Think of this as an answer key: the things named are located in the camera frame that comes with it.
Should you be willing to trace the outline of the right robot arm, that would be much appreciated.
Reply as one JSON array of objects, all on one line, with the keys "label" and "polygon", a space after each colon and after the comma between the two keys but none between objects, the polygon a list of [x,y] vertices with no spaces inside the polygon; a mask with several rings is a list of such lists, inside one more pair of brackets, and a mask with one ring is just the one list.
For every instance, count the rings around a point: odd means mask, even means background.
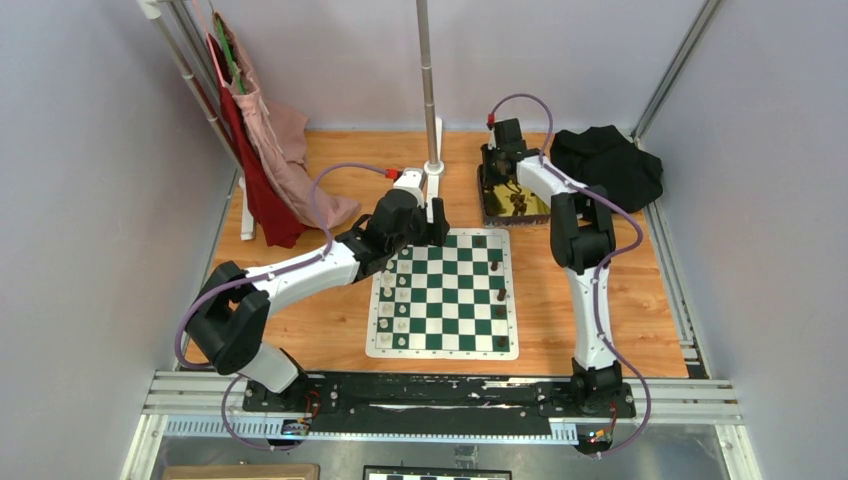
[{"label": "right robot arm", "polygon": [[525,187],[550,210],[550,250],[567,276],[577,327],[565,405],[596,417],[613,405],[622,386],[621,364],[609,334],[607,263],[616,249],[609,202],[603,189],[572,179],[541,150],[529,148],[517,119],[497,121],[489,115],[487,128],[482,178]]}]

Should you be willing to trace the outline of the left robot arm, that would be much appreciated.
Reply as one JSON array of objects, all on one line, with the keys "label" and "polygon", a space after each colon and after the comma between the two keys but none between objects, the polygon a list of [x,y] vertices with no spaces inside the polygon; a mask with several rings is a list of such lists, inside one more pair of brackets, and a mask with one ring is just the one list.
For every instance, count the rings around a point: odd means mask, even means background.
[{"label": "left robot arm", "polygon": [[238,374],[268,390],[283,413],[306,400],[304,370],[263,335],[268,319],[300,300],[351,285],[382,271],[408,246],[444,245],[450,225],[442,199],[421,206],[409,191],[393,188],[374,212],[308,254],[254,269],[219,265],[201,288],[179,334],[201,350],[218,374]]}]

